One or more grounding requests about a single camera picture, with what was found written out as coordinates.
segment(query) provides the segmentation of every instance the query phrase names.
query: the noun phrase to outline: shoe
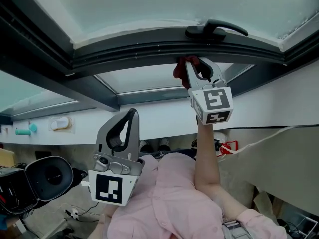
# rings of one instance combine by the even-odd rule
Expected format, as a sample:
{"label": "shoe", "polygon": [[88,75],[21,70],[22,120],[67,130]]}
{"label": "shoe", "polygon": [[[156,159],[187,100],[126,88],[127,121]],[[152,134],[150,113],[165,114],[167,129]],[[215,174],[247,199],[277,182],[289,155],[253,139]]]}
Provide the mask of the shoe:
{"label": "shoe", "polygon": [[146,140],[140,141],[139,151],[141,150],[141,148],[142,148],[144,145],[149,145],[149,142],[146,141]]}
{"label": "shoe", "polygon": [[169,140],[167,138],[162,138],[161,140],[159,140],[159,146],[163,146],[166,145],[169,147]]}

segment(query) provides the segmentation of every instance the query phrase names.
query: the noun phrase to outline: person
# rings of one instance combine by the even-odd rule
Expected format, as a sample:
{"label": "person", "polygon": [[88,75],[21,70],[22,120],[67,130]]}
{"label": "person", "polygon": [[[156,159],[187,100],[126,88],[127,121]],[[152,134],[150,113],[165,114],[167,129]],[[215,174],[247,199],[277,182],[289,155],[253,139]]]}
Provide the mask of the person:
{"label": "person", "polygon": [[[178,70],[184,68],[178,66],[174,76],[189,86],[184,71]],[[142,143],[141,150],[150,151],[149,145]],[[287,238],[283,227],[248,209],[221,186],[212,125],[198,119],[196,160],[179,151],[160,161],[153,155],[141,159],[145,165],[130,201],[121,207],[107,205],[89,239],[229,238],[235,225],[225,229],[223,224],[245,231],[241,239]]]}

